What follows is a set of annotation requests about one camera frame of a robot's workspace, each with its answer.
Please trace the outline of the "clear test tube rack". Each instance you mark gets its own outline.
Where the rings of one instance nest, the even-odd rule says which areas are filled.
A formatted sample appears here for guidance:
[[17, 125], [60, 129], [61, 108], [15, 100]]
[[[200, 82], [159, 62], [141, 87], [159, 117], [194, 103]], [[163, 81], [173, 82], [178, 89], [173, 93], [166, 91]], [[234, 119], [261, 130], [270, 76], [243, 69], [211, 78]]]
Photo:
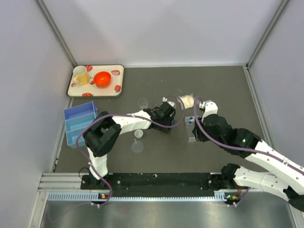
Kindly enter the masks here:
[[189, 119], [190, 116], [185, 117], [185, 126], [186, 126], [186, 132], [188, 135], [188, 142], [195, 142], [196, 137], [195, 134], [193, 133], [194, 127], [195, 127], [195, 118], [193, 116], [193, 119]]

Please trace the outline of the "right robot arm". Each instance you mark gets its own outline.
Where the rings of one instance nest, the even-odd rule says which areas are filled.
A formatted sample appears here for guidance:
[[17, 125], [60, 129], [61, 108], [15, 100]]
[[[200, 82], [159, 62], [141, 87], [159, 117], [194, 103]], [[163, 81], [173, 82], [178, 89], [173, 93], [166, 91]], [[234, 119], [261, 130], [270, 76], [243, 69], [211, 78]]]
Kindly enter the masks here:
[[226, 152], [269, 172], [265, 174], [228, 164], [221, 171], [225, 187], [240, 186], [267, 192], [300, 211], [304, 210], [304, 168], [274, 150], [259, 136], [244, 128], [232, 128], [217, 114], [195, 117], [193, 133], [197, 141], [211, 141]]

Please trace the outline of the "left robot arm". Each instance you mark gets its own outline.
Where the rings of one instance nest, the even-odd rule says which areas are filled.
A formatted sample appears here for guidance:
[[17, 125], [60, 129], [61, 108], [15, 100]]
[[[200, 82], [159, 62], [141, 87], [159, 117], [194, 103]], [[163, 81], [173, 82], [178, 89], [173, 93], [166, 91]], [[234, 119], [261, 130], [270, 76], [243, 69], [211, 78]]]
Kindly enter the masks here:
[[97, 188], [107, 185], [107, 154], [112, 150], [119, 135], [147, 129], [169, 133], [175, 113], [175, 104], [170, 101], [153, 109], [146, 108], [122, 116], [110, 116], [108, 112], [101, 112], [93, 121], [93, 125], [82, 134], [89, 153], [92, 184]]

